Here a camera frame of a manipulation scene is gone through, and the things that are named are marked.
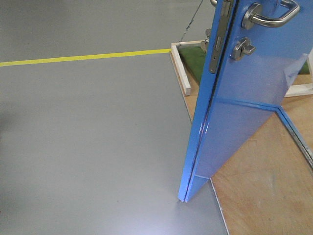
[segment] door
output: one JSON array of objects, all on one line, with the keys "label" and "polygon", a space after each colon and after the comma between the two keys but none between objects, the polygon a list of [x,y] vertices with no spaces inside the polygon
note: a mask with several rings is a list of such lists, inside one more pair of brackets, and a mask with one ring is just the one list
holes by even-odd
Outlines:
[{"label": "door", "polygon": [[217,1],[181,201],[190,200],[280,105],[312,49],[312,15],[311,0]]}]

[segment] thumb turn lock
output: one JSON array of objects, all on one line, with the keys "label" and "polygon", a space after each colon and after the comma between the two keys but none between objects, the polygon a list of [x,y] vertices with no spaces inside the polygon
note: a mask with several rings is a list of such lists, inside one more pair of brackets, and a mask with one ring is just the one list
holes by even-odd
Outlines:
[{"label": "thumb turn lock", "polygon": [[251,40],[249,38],[242,38],[237,45],[235,46],[231,58],[235,61],[241,60],[244,55],[251,55],[256,50],[251,44]]}]

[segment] stainless steel door handle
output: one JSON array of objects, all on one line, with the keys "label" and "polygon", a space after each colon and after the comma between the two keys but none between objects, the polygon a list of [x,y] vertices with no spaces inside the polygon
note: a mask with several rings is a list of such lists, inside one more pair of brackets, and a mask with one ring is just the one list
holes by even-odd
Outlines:
[{"label": "stainless steel door handle", "polygon": [[279,18],[270,18],[261,15],[262,5],[255,2],[247,10],[241,26],[251,29],[254,24],[259,24],[264,27],[278,28],[288,23],[300,11],[300,5],[294,0],[282,0],[280,5],[289,10]]},{"label": "stainless steel door handle", "polygon": [[210,0],[210,2],[211,2],[211,4],[212,4],[213,6],[216,6],[216,5],[217,5],[217,0]]}]

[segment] yellow floor tape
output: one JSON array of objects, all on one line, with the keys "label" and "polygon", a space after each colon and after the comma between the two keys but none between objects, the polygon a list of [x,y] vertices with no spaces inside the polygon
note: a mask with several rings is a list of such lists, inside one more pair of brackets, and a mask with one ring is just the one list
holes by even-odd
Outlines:
[{"label": "yellow floor tape", "polygon": [[163,54],[163,53],[169,53],[170,51],[171,49],[156,49],[156,50],[141,50],[141,51],[108,53],[108,54],[98,54],[98,55],[81,55],[81,56],[68,56],[68,57],[58,57],[58,58],[49,58],[49,59],[9,61],[9,62],[0,62],[0,67],[13,66],[13,65],[33,65],[33,64],[43,64],[43,63],[64,62],[64,61],[94,60],[94,59],[127,57],[127,56],[136,56],[136,55]]}]

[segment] wire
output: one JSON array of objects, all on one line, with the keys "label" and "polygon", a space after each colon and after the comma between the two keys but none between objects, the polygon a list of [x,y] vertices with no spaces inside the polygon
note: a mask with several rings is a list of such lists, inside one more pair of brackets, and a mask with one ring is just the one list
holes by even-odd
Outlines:
[{"label": "wire", "polygon": [[185,29],[185,32],[183,33],[183,35],[182,35],[182,37],[181,37],[181,39],[180,39],[180,41],[179,41],[180,43],[182,42],[183,38],[185,37],[185,35],[186,35],[188,29],[190,28],[190,25],[191,25],[192,22],[194,21],[195,16],[196,16],[197,12],[199,11],[200,6],[202,5],[202,3],[203,3],[203,0],[201,0],[201,2],[200,2],[200,4],[199,4],[199,6],[198,6],[196,12],[194,13],[194,16],[191,18],[191,21],[190,21],[189,25],[188,25],[187,28]]}]

